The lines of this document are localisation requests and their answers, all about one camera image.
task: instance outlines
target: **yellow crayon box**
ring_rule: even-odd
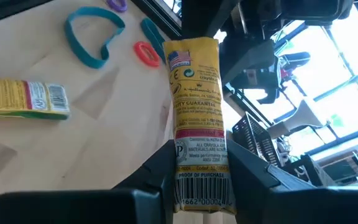
[[[63,120],[69,115],[63,86],[0,78],[0,118]]]

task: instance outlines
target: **product packaging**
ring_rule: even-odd
[[[177,154],[175,210],[236,213],[219,74],[218,41],[164,42]]]
[[[70,115],[61,85],[0,78],[0,118],[67,119]]]

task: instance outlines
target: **wooden table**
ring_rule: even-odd
[[[62,84],[71,104],[67,121],[0,119],[0,194],[110,189],[172,138],[166,68],[149,68],[136,57],[134,43],[147,41],[139,26],[145,15],[127,3],[128,11],[119,14],[126,28],[99,70],[72,53],[63,23],[81,6],[107,8],[102,0],[54,0],[0,21],[0,77]],[[73,26],[95,56],[115,30],[97,17],[79,18]],[[202,223],[203,215],[180,212],[174,221]]]

